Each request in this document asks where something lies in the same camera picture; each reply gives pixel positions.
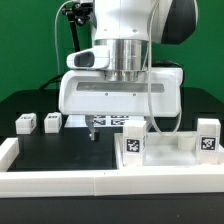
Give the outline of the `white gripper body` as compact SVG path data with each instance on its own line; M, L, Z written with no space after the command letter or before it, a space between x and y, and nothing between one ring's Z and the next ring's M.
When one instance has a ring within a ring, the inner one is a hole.
M151 105L155 117L180 112L180 68L153 68ZM103 71L71 70L61 81L59 110L65 115L148 116L148 73L136 82L110 82Z

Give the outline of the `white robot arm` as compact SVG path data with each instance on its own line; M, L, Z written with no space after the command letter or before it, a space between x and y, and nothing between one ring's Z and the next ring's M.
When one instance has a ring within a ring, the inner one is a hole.
M94 117L141 116L150 127L157 117L182 115L183 72L153 62L151 46L180 44L196 29L196 0L72 0L79 25L92 22L92 46L67 57L59 110L82 115L96 140Z

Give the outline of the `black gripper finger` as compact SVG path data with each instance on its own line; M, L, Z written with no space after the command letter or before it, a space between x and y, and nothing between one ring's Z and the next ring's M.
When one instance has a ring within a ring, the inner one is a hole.
M94 127L94 116L86 115L85 123L90 131L90 139L97 142L99 140L99 131Z
M149 132L150 129L152 128L152 126L153 126L151 117L150 116L145 116L144 120L146 121L146 130L147 130L147 132Z

